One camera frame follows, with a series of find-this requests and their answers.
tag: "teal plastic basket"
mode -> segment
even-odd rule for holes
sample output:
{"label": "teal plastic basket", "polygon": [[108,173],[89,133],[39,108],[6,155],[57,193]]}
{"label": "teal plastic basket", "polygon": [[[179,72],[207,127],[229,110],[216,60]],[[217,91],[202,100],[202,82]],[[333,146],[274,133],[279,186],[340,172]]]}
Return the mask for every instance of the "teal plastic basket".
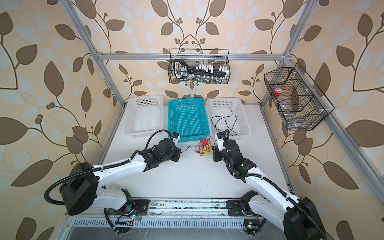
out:
{"label": "teal plastic basket", "polygon": [[168,130],[180,135],[179,142],[198,141],[207,137],[209,126],[204,101],[201,98],[170,101]]}

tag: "white tabletop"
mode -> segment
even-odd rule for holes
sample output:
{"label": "white tabletop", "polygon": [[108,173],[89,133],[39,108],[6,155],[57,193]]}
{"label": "white tabletop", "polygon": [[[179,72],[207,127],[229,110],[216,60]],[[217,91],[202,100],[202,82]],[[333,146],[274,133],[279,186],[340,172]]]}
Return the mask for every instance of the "white tabletop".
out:
{"label": "white tabletop", "polygon": [[[258,105],[244,105],[252,134],[236,140],[243,157],[253,161],[264,174],[287,190],[286,181]],[[108,149],[104,163],[111,163],[131,156],[136,149],[142,150],[148,137],[132,138],[123,133],[120,123]],[[168,129],[168,105],[164,106],[164,129]],[[152,138],[149,148],[159,143],[167,133]],[[195,142],[181,142],[197,146]],[[154,198],[239,198],[252,188],[240,179],[232,177],[223,161],[214,162],[212,156],[199,156],[193,149],[183,152],[178,162],[167,161],[157,168],[129,175],[107,185],[109,189],[127,189],[132,197]]]}

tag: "black wire basket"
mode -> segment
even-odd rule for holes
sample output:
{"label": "black wire basket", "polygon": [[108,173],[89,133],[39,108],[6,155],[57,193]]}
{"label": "black wire basket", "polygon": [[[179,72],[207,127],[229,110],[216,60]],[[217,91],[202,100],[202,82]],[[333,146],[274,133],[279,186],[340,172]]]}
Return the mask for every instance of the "black wire basket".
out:
{"label": "black wire basket", "polygon": [[229,50],[172,48],[169,55],[170,83],[228,84],[231,75]]}
{"label": "black wire basket", "polygon": [[[265,86],[273,99],[283,125],[287,130],[313,130],[333,110],[331,101],[313,81],[314,86],[308,86],[301,77],[303,68],[296,64],[293,68],[278,68],[264,74]],[[315,96],[329,102],[324,106]]]}

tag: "white plastic basket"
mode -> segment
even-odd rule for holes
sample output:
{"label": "white plastic basket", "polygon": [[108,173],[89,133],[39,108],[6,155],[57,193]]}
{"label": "white plastic basket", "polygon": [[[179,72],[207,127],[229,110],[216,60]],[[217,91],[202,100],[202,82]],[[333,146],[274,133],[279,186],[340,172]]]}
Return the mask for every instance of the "white plastic basket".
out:
{"label": "white plastic basket", "polygon": [[124,133],[131,137],[150,136],[163,129],[163,96],[150,95],[131,98],[124,112]]}
{"label": "white plastic basket", "polygon": [[251,127],[240,99],[209,99],[207,101],[207,109],[209,129],[212,136],[218,133],[218,130],[224,131],[226,128],[233,130],[230,131],[231,139],[241,139],[251,134]]}

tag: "gray floor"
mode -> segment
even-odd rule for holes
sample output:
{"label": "gray floor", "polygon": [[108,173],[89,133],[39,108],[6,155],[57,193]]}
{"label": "gray floor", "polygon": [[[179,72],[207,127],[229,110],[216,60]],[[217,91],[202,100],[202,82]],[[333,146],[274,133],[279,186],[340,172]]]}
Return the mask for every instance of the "gray floor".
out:
{"label": "gray floor", "polygon": [[266,222],[257,236],[242,230],[202,228],[133,228],[116,235],[111,228],[73,227],[67,240],[286,240],[284,233]]}

